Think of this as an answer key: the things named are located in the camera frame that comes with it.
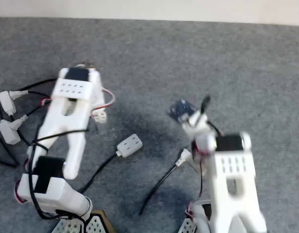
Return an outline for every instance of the white plug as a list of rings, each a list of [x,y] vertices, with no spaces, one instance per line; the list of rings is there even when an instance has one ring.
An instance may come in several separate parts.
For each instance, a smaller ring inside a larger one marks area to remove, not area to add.
[[[107,122],[107,113],[104,109],[102,111],[100,109],[92,111],[92,117],[96,123],[104,124]]]
[[[176,161],[176,166],[181,166],[184,162],[188,161],[192,158],[192,154],[186,148],[183,149],[182,153],[180,154],[179,159]]]
[[[16,100],[24,95],[28,95],[28,90],[25,91],[9,91],[9,96],[11,99]]]
[[[0,103],[3,110],[8,114],[8,116],[11,116],[17,112],[13,99],[11,99],[8,91],[0,92]]]
[[[116,154],[123,158],[128,157],[143,146],[140,138],[134,133],[117,145]]]
[[[24,115],[13,122],[7,120],[0,121],[0,132],[6,143],[10,145],[15,145],[21,140],[17,130],[27,118],[28,117]]]

